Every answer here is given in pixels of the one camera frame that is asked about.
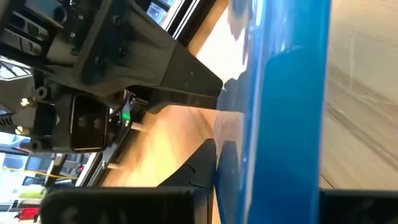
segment blue panel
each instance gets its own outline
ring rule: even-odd
[[[221,220],[317,223],[330,0],[230,5],[231,30],[245,36],[247,69],[225,83],[218,103]],[[231,118],[233,130],[224,125]],[[222,139],[225,132],[235,138]]]

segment blue plastic cover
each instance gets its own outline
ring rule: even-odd
[[[231,1],[246,71],[218,102],[221,221],[318,223],[330,0]]]

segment wooden surface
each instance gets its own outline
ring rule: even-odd
[[[333,2],[320,186],[397,190],[398,1]],[[223,81],[243,70],[226,7],[226,0],[218,0],[189,46]],[[112,170],[104,185],[156,186],[204,139],[219,134],[215,125],[236,130],[239,115],[216,124],[216,113],[169,106],[147,116],[148,132],[131,143],[121,168]]]

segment red object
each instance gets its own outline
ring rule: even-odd
[[[39,213],[39,208],[23,208],[19,220],[33,220]]]

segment yellow object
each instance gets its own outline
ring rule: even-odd
[[[39,174],[39,175],[44,175],[47,177],[54,177],[54,178],[68,178],[71,180],[77,180],[78,177],[69,177],[69,176],[59,176],[59,175],[53,175],[53,174],[46,174],[40,171],[36,171],[36,170],[23,170],[23,169],[13,169],[13,168],[7,168],[7,167],[3,167],[3,169],[7,169],[7,170],[11,170],[11,171],[21,171],[21,172],[30,172],[30,173],[34,173],[34,174]]]

